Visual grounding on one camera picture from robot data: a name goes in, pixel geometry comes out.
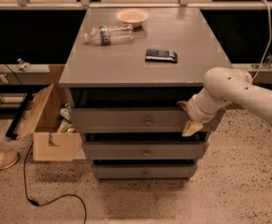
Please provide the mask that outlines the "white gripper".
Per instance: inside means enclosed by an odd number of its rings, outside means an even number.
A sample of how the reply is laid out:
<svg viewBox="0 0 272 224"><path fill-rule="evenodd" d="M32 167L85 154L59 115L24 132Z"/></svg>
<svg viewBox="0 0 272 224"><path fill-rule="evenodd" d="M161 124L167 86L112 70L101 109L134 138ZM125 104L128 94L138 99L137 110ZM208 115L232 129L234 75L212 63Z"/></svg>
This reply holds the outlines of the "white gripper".
<svg viewBox="0 0 272 224"><path fill-rule="evenodd" d="M204 127L202 123L209 122L219 110L219 106L211 96L194 95L189 102L178 101L177 105L187 110L190 118L183 129L183 137L192 136L202 130Z"/></svg>

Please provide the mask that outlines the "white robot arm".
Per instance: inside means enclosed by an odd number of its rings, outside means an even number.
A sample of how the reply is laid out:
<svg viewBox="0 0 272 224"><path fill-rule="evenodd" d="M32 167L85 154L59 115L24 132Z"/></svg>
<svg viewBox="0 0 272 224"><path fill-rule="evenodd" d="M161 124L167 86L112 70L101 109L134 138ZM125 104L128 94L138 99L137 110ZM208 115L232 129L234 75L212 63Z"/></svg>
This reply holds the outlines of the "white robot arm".
<svg viewBox="0 0 272 224"><path fill-rule="evenodd" d="M230 104L241 105L272 125L272 90L253 85L248 71L211 68L204 74L203 85L204 88L189 101L178 102L189 117L183 136L201 131L204 124L210 122L221 108Z"/></svg>

